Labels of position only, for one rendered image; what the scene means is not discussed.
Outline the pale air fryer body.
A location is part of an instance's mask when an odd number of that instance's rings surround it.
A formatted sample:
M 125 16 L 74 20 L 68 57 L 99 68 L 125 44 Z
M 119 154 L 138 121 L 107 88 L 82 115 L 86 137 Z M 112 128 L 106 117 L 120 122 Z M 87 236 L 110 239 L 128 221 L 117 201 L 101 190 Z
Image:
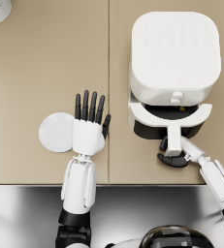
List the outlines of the pale air fryer body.
M 132 28 L 130 87 L 151 106 L 195 106 L 221 72 L 218 30 L 195 12 L 151 12 Z

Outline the white round plate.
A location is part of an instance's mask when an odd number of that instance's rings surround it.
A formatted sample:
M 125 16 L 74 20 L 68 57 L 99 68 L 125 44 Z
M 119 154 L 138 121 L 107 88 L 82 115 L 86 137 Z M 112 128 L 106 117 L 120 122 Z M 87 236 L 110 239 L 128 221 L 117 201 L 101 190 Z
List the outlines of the white round plate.
M 75 117 L 66 112 L 49 115 L 40 125 L 39 140 L 52 152 L 66 152 L 73 146 L 73 124 Z

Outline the air fryer drawer with handle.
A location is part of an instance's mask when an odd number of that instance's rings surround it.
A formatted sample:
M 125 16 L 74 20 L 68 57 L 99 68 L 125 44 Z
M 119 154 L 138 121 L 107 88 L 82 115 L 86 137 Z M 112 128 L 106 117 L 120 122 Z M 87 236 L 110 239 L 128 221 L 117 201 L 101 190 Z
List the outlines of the air fryer drawer with handle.
M 129 125 L 135 127 L 135 121 L 139 121 L 146 127 L 161 127 L 167 129 L 168 147 L 165 155 L 178 155 L 181 151 L 181 129 L 198 126 L 204 123 L 211 113 L 211 104 L 201 104 L 191 115 L 169 120 L 157 117 L 148 112 L 140 102 L 129 103 Z

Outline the dark round robot body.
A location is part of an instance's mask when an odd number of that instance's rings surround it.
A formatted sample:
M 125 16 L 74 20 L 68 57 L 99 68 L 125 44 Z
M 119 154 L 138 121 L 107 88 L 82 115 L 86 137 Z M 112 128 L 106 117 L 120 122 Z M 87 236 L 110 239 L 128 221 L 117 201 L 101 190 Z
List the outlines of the dark round robot body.
M 142 239 L 131 239 L 105 248 L 214 248 L 201 232 L 179 225 L 165 225 L 148 231 Z

